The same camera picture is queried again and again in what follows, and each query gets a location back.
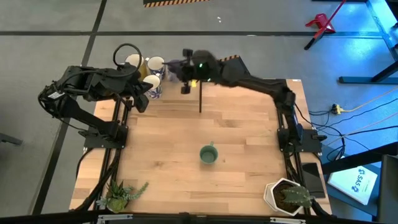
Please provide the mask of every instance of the succulent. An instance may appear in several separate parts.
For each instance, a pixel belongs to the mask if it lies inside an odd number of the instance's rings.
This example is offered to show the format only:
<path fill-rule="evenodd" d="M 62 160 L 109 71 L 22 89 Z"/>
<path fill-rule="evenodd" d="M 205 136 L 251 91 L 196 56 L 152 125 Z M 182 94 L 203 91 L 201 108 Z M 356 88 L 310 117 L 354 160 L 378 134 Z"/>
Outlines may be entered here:
<path fill-rule="evenodd" d="M 314 198 L 303 186 L 289 187 L 288 189 L 282 190 L 282 193 L 285 195 L 285 203 L 292 203 L 305 208 L 311 207 L 312 199 Z"/>
<path fill-rule="evenodd" d="M 112 180 L 111 184 L 108 184 L 107 186 L 108 192 L 105 197 L 101 197 L 101 199 L 96 201 L 96 203 L 102 209 L 108 207 L 112 212 L 119 213 L 126 207 L 130 200 L 139 198 L 147 187 L 148 182 L 146 182 L 135 194 L 130 194 L 130 192 L 134 190 L 133 187 L 128 186 L 123 188 L 123 181 L 120 185 L 117 185 L 116 181 Z"/>

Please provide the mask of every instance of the gray floor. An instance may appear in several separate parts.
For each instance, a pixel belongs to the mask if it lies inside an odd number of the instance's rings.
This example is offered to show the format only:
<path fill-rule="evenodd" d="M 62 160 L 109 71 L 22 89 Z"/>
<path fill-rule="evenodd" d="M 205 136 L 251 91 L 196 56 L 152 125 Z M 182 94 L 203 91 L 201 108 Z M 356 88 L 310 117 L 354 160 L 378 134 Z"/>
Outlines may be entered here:
<path fill-rule="evenodd" d="M 383 28 L 390 30 L 396 20 L 386 11 L 386 3 L 372 0 Z M 0 31 L 7 30 L 84 30 L 93 27 L 100 0 L 84 1 L 0 1 Z M 304 24 L 315 14 L 328 15 L 336 2 L 213 0 L 179 6 L 143 8 L 140 1 L 108 1 L 100 31 L 311 31 Z M 333 25 L 339 32 L 379 32 L 364 3 L 347 3 Z M 354 108 L 384 93 L 393 86 L 340 85 L 343 75 L 373 76 L 390 65 L 392 58 L 380 35 L 372 37 L 324 37 L 309 51 L 303 46 L 310 37 L 245 36 L 111 36 L 97 37 L 88 62 L 93 67 L 114 67 L 113 50 L 123 42 L 136 44 L 145 57 L 160 55 L 166 60 L 182 58 L 182 49 L 208 49 L 217 57 L 238 54 L 249 71 L 264 78 L 302 79 L 308 107 L 327 110 L 332 103 Z M 44 169 L 48 163 L 59 122 L 47 115 L 37 103 L 37 94 L 51 80 L 59 79 L 68 65 L 79 65 L 88 36 L 33 37 L 0 36 L 0 132 L 24 140 L 21 147 L 0 144 L 0 216 L 30 212 Z M 133 52 L 124 49 L 118 60 Z M 358 110 L 358 113 L 398 97 L 398 91 Z M 93 111 L 95 104 L 80 101 Z M 396 111 L 398 103 L 336 125 L 342 133 L 379 121 Z M 331 116 L 331 123 L 356 113 Z M 326 117 L 312 117 L 324 123 Z M 398 117 L 375 128 L 397 124 Z M 326 143 L 335 137 L 330 136 Z M 398 139 L 398 130 L 390 129 L 353 137 L 369 148 Z M 83 138 L 69 129 L 43 212 L 66 211 L 72 196 L 75 167 L 82 154 Z M 348 154 L 366 150 L 347 141 Z M 370 216 L 331 199 L 339 217 L 369 220 Z"/>

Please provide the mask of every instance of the orange and black stripe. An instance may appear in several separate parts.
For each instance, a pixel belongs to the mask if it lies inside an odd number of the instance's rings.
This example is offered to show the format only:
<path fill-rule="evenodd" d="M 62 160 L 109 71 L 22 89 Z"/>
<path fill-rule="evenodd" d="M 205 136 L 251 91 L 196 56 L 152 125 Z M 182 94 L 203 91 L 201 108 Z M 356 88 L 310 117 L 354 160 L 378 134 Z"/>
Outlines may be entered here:
<path fill-rule="evenodd" d="M 228 60 L 235 59 L 235 58 L 240 58 L 240 56 L 239 56 L 239 55 L 233 55 L 233 56 L 229 56 L 229 57 L 222 58 L 222 59 L 218 59 L 218 60 L 219 60 L 220 62 L 226 62 L 226 61 L 228 61 Z"/>
<path fill-rule="evenodd" d="M 171 0 L 171 1 L 161 1 L 161 2 L 152 2 L 147 3 L 144 7 L 157 7 L 157 6 L 171 6 L 176 4 L 186 4 L 186 3 L 194 3 L 194 2 L 205 2 L 210 0 Z"/>

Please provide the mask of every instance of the white pot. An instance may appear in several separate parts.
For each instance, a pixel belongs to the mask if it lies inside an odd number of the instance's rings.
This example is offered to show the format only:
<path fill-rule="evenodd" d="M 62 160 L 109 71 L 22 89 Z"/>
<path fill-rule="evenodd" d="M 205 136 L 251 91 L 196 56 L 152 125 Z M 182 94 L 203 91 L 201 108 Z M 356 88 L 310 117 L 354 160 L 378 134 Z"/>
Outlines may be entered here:
<path fill-rule="evenodd" d="M 293 182 L 291 180 L 285 179 L 285 178 L 281 178 L 278 180 L 278 182 L 275 183 L 270 183 L 266 185 L 266 189 L 264 191 L 264 195 L 263 195 L 263 199 L 267 202 L 267 204 L 273 209 L 273 211 L 275 212 L 283 212 L 285 214 L 291 215 L 291 216 L 295 216 L 301 209 L 303 209 L 302 206 L 300 206 L 296 211 L 294 211 L 293 213 L 290 212 L 286 212 L 283 209 L 280 209 L 276 206 L 275 203 L 275 198 L 274 198 L 274 188 L 276 186 L 278 186 L 279 183 L 281 183 L 282 181 L 287 181 L 295 186 L 300 186 L 300 184 Z"/>

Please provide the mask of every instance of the wooden tabletop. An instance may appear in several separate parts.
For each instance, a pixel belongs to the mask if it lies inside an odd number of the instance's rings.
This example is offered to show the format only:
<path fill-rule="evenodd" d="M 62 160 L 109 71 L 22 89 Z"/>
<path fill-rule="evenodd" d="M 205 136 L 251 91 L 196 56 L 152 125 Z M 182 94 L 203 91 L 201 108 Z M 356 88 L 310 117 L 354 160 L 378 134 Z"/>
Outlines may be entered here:
<path fill-rule="evenodd" d="M 287 80 L 287 84 L 309 119 L 301 81 Z M 199 87 L 181 95 L 180 83 L 162 86 L 161 99 L 151 100 L 145 113 L 133 109 L 128 117 L 129 137 L 121 154 L 118 182 L 139 188 L 148 181 L 149 186 L 126 211 L 284 215 L 262 199 L 266 184 L 286 176 L 271 97 L 204 83 L 199 113 Z M 97 102 L 95 115 L 110 121 L 113 109 L 113 101 Z M 302 118 L 298 120 L 311 128 Z M 209 166 L 200 162 L 199 152 L 211 141 L 219 156 Z M 79 206 L 97 184 L 103 155 L 104 149 L 94 149 L 81 163 L 70 208 Z M 300 155 L 302 162 L 316 162 L 322 171 L 313 154 Z M 327 196 L 317 201 L 331 213 Z"/>

